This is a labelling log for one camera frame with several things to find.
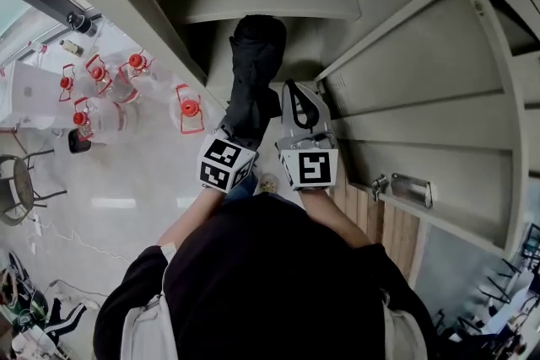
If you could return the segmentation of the small clear bottle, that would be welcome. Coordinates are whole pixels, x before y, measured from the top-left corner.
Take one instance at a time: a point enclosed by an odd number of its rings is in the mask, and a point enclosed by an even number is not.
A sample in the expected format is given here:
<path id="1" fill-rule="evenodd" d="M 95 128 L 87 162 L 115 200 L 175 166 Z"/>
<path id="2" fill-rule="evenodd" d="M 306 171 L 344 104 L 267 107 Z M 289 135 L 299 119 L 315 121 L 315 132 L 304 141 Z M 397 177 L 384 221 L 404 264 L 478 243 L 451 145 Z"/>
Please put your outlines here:
<path id="1" fill-rule="evenodd" d="M 59 45 L 64 51 L 67 51 L 77 57 L 82 57 L 84 54 L 84 48 L 71 40 L 61 39 L 59 40 Z"/>

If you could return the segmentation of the black metal mesh chair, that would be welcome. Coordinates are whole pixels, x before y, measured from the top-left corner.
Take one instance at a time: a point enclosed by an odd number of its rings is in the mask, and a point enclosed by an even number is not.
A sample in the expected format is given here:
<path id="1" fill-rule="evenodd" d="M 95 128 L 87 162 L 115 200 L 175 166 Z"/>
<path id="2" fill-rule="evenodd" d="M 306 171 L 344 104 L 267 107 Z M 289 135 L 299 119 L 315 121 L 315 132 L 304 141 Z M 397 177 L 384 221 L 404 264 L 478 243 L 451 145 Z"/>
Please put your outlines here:
<path id="1" fill-rule="evenodd" d="M 29 153 L 24 157 L 0 154 L 0 223 L 8 227 L 20 225 L 35 207 L 47 208 L 46 201 L 65 195 L 66 190 L 40 195 L 34 188 L 32 158 L 55 153 L 54 149 Z"/>

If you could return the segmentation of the person's right forearm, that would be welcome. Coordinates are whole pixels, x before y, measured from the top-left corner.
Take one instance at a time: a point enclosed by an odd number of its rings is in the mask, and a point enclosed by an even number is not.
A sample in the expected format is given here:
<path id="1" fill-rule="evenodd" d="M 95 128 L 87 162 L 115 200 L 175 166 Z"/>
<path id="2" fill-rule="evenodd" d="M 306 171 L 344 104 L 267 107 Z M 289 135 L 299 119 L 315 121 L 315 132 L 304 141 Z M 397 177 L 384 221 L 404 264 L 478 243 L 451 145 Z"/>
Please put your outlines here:
<path id="1" fill-rule="evenodd" d="M 299 196 L 310 219 L 331 229 L 351 248 L 358 249 L 371 244 L 366 233 L 339 209 L 325 191 L 300 191 Z"/>

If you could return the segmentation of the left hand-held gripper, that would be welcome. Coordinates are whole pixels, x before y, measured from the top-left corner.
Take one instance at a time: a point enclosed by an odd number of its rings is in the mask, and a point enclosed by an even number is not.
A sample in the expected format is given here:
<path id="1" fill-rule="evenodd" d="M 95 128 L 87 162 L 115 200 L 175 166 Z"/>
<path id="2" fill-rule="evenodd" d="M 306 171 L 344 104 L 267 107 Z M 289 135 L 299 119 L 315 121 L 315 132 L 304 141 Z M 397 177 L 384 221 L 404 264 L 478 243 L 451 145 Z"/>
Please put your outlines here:
<path id="1" fill-rule="evenodd" d="M 257 151 L 230 141 L 224 131 L 208 132 L 197 156 L 197 180 L 228 194 L 254 172 L 257 157 Z"/>

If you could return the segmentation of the wooden board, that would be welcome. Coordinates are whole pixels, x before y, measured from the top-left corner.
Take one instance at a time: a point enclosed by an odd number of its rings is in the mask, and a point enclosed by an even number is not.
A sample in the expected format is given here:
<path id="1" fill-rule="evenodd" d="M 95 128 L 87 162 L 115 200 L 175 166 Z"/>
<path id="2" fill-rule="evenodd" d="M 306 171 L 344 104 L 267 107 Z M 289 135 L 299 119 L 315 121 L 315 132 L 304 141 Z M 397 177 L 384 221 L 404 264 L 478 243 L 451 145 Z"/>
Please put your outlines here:
<path id="1" fill-rule="evenodd" d="M 383 244 L 408 285 L 415 287 L 429 231 L 427 224 L 385 201 L 374 201 L 367 192 L 349 183 L 342 170 L 337 173 L 337 184 L 330 189 L 330 196 L 370 241 Z"/>

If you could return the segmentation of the person's left forearm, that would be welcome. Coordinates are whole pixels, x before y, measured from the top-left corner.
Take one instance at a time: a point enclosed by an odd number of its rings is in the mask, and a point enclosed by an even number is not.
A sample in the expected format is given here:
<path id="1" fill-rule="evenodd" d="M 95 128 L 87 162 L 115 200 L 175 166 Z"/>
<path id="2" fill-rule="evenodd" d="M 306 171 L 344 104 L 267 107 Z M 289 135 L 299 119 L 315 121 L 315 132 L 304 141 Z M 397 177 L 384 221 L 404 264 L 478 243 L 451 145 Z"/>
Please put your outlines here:
<path id="1" fill-rule="evenodd" d="M 179 248 L 186 238 L 208 220 L 224 201 L 225 194 L 213 188 L 204 188 L 195 201 L 159 238 L 157 245 L 173 244 Z"/>

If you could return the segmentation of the black folding chairs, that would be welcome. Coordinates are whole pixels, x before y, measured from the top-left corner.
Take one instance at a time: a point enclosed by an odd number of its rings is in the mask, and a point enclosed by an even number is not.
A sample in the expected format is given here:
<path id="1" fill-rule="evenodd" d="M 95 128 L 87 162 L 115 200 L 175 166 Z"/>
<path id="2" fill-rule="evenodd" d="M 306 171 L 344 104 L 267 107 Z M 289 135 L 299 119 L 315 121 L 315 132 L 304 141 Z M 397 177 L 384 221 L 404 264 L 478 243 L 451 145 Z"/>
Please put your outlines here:
<path id="1" fill-rule="evenodd" d="M 528 348 L 523 327 L 540 311 L 540 225 L 531 224 L 517 261 L 503 259 L 459 314 L 439 309 L 432 320 L 437 360 L 519 360 Z"/>

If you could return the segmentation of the person's black shirt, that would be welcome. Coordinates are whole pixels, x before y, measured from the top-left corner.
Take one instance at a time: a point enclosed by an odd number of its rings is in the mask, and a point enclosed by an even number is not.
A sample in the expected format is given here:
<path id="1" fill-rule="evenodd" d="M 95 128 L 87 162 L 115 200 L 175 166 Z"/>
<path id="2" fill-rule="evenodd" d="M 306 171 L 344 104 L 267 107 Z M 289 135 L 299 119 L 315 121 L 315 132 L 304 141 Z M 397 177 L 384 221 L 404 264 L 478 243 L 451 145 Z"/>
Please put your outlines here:
<path id="1" fill-rule="evenodd" d="M 146 248 L 98 314 L 97 360 L 121 360 L 128 312 L 158 295 L 179 360 L 435 357 L 429 313 L 381 244 L 353 249 L 268 194 L 219 207 L 174 253 Z"/>

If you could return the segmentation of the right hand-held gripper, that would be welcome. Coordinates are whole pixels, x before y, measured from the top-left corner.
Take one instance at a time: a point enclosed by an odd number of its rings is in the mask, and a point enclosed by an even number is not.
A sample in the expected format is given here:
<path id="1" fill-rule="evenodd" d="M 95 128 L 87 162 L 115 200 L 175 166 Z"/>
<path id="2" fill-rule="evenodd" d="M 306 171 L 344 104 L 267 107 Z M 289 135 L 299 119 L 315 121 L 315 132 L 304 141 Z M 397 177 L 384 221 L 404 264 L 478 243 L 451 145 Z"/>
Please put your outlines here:
<path id="1" fill-rule="evenodd" d="M 287 80 L 282 87 L 282 130 L 278 159 L 294 191 L 336 185 L 338 145 L 330 110 L 317 90 Z"/>

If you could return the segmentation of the green and black bag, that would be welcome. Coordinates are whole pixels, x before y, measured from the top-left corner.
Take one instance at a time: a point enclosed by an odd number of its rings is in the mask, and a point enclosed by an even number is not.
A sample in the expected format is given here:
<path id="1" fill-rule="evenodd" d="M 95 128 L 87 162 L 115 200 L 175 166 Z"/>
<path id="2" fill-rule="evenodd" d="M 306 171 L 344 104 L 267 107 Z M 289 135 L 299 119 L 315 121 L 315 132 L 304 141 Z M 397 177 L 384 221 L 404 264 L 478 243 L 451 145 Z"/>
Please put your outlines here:
<path id="1" fill-rule="evenodd" d="M 0 271 L 0 304 L 11 314 L 12 324 L 18 331 L 34 325 L 43 329 L 46 324 L 47 300 L 12 251 L 7 253 L 7 265 Z"/>

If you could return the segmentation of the black round container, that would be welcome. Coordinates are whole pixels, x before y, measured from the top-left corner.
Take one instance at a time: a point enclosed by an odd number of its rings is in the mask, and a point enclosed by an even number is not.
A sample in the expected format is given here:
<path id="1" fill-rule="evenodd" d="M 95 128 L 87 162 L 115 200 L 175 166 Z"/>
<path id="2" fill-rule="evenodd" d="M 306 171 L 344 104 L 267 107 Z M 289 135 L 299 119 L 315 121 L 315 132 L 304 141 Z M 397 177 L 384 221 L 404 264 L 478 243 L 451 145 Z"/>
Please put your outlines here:
<path id="1" fill-rule="evenodd" d="M 93 37 L 97 34 L 97 25 L 83 14 L 70 12 L 67 14 L 67 24 L 73 30 L 82 35 Z"/>

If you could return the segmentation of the grey metal locker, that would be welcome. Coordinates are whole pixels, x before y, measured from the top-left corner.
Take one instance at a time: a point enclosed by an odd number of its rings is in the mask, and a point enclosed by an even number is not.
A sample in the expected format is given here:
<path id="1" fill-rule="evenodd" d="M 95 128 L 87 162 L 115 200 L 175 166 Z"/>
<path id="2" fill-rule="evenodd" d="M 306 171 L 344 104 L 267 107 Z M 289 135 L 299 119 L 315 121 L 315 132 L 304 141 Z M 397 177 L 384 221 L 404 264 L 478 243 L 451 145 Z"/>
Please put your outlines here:
<path id="1" fill-rule="evenodd" d="M 522 226 L 527 116 L 511 40 L 540 42 L 507 0 L 131 0 L 169 31 L 169 58 L 230 103 L 227 36 L 246 15 L 283 20 L 276 82 L 314 85 L 350 179 L 485 250 L 509 255 Z"/>

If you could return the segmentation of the person's beige shoe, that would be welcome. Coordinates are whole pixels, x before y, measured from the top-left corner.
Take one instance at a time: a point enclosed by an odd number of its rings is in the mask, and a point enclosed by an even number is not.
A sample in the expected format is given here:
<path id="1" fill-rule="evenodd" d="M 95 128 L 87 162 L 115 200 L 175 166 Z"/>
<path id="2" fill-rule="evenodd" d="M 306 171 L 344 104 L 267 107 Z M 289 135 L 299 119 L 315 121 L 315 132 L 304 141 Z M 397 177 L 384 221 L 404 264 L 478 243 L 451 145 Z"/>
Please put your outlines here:
<path id="1" fill-rule="evenodd" d="M 278 192 L 279 180 L 275 175 L 264 174 L 259 181 L 259 192 L 276 194 Z"/>

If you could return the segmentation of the black rectangular device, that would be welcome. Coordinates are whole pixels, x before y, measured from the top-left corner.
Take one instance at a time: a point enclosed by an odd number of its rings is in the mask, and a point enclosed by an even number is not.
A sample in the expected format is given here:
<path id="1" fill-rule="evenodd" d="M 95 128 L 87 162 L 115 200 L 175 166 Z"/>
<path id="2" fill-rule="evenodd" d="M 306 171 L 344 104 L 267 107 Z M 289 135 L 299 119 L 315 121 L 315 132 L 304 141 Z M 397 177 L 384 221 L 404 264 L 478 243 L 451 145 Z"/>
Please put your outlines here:
<path id="1" fill-rule="evenodd" d="M 67 135 L 68 149 L 71 154 L 88 152 L 91 149 L 92 142 L 83 140 L 78 133 L 78 129 L 72 129 Z"/>

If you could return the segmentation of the black jacket white stripes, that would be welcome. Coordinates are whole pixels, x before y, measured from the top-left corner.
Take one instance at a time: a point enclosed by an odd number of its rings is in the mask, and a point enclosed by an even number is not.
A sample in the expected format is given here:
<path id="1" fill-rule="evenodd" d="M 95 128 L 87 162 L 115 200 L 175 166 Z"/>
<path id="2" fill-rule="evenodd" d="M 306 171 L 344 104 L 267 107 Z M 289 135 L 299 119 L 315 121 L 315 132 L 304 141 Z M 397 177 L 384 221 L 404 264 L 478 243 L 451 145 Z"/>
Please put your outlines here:
<path id="1" fill-rule="evenodd" d="M 60 337 L 74 331 L 87 307 L 85 303 L 79 303 L 73 308 L 66 318 L 61 317 L 62 302 L 58 297 L 53 299 L 51 314 L 43 329 L 47 337 L 57 346 Z"/>

